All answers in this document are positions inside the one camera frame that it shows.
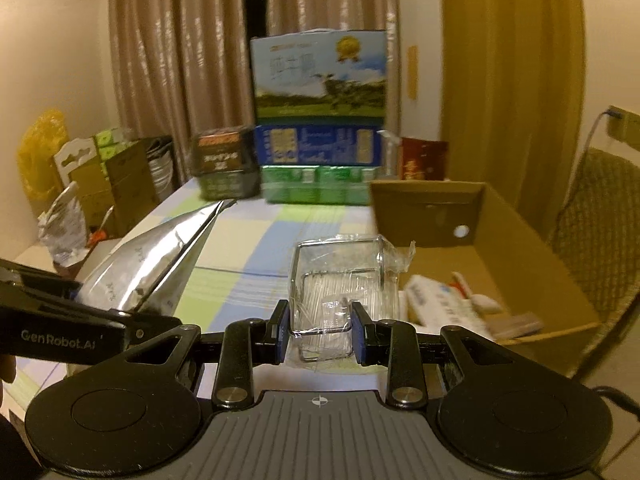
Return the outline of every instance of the wall socket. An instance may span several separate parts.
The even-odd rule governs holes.
[[[640,152],[640,115],[617,106],[610,106],[609,110],[619,113],[622,118],[609,116],[607,135]]]

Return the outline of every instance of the plaid tablecloth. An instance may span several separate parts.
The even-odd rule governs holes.
[[[125,240],[205,204],[196,181],[191,180]],[[373,232],[368,207],[272,205],[260,198],[238,201],[217,220],[175,315],[184,323],[199,325],[203,332],[221,332],[230,322],[247,317],[267,319],[278,300],[288,298],[289,267],[298,242]],[[353,369],[315,374],[283,368],[256,368],[257,389],[366,389],[381,386],[383,381],[380,374],[351,375]],[[17,378],[5,389],[25,409],[41,389],[61,380],[65,371],[65,365],[59,363],[19,358]],[[214,372],[215,366],[207,366],[200,390],[205,395],[210,393]]]

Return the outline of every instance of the table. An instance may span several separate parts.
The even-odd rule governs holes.
[[[204,206],[190,180],[151,212],[122,242],[166,219]],[[273,205],[261,198],[240,200],[222,213],[202,250],[175,315],[203,332],[222,332],[235,320],[267,319],[278,300],[288,298],[292,251],[302,240],[337,234],[375,232],[370,208],[363,206]],[[211,391],[216,365],[207,365],[200,394]],[[9,396],[24,410],[43,388],[61,380],[65,365],[18,359]],[[336,366],[324,373],[280,365],[254,370],[255,389],[384,391],[380,368]]]

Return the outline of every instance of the blue box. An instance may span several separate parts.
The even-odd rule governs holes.
[[[260,165],[381,166],[382,140],[376,126],[256,126]]]
[[[382,124],[384,30],[310,30],[251,40],[258,124]]]

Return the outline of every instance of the curtain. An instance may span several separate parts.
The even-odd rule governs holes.
[[[582,0],[442,0],[449,176],[486,181],[551,231],[577,144]]]
[[[180,180],[191,138],[253,123],[243,0],[110,0],[118,110],[135,136],[172,136]]]
[[[386,129],[399,135],[398,0],[267,0],[270,36],[312,28],[386,30]]]

